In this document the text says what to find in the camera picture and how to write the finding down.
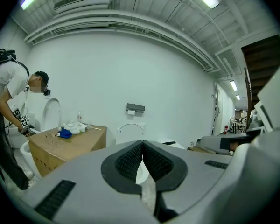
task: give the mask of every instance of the door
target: door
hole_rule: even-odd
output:
[[[222,115],[223,115],[223,99],[221,88],[217,86],[217,106],[216,106],[216,122],[215,122],[215,131],[214,136],[220,134],[221,125],[222,125]]]

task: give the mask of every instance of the red object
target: red object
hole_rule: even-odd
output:
[[[228,130],[228,125],[225,126],[224,134],[227,134],[227,130]]]

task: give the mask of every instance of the man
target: man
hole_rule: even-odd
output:
[[[242,133],[246,132],[246,126],[247,126],[247,112],[244,110],[239,110],[239,113],[241,115],[241,118],[239,121],[242,123]]]
[[[13,115],[7,101],[24,91],[26,85],[30,86],[31,91],[44,92],[48,81],[49,77],[43,71],[28,76],[26,69],[17,62],[9,61],[0,65],[0,165],[22,190],[28,188],[28,178],[16,163],[5,133],[3,117],[21,131],[21,122]]]

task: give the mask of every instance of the wooden staircase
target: wooden staircase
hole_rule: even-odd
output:
[[[280,37],[271,36],[242,47],[251,85],[251,110],[259,102],[257,94],[280,66]]]

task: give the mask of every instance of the blue object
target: blue object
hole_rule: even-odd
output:
[[[60,134],[59,137],[69,139],[71,137],[71,132],[67,129],[62,128],[61,131],[58,132]]]

